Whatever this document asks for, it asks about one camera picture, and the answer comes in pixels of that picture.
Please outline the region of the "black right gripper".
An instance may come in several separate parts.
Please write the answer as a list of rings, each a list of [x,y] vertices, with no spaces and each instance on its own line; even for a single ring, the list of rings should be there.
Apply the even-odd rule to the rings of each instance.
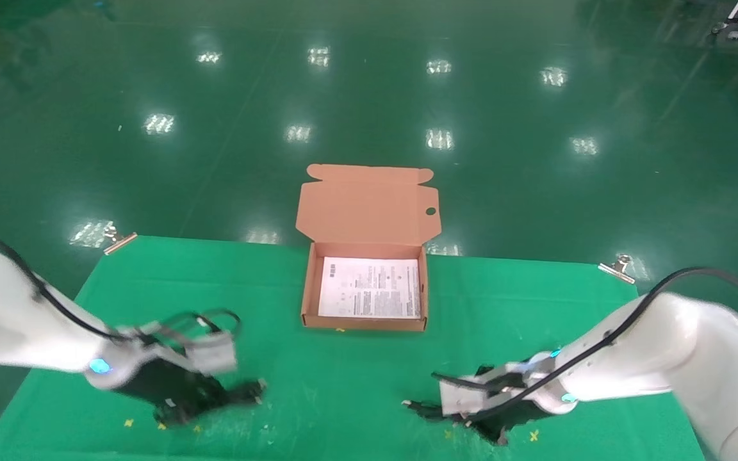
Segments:
[[[453,424],[466,424],[466,418],[459,414],[444,414],[441,405],[404,400],[402,406],[412,410],[418,417],[428,422],[449,421]],[[527,425],[530,422],[554,416],[555,414],[546,412],[537,406],[535,401],[521,401],[495,416],[486,418],[484,422],[472,422],[471,429],[490,444],[509,444],[507,428]]]

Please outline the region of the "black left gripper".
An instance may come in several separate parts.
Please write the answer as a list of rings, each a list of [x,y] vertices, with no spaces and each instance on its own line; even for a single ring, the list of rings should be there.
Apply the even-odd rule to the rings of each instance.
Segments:
[[[216,378],[162,358],[115,372],[115,391],[154,405],[154,419],[166,427],[187,425],[192,412],[260,405],[266,387],[263,379],[244,380],[226,390]]]

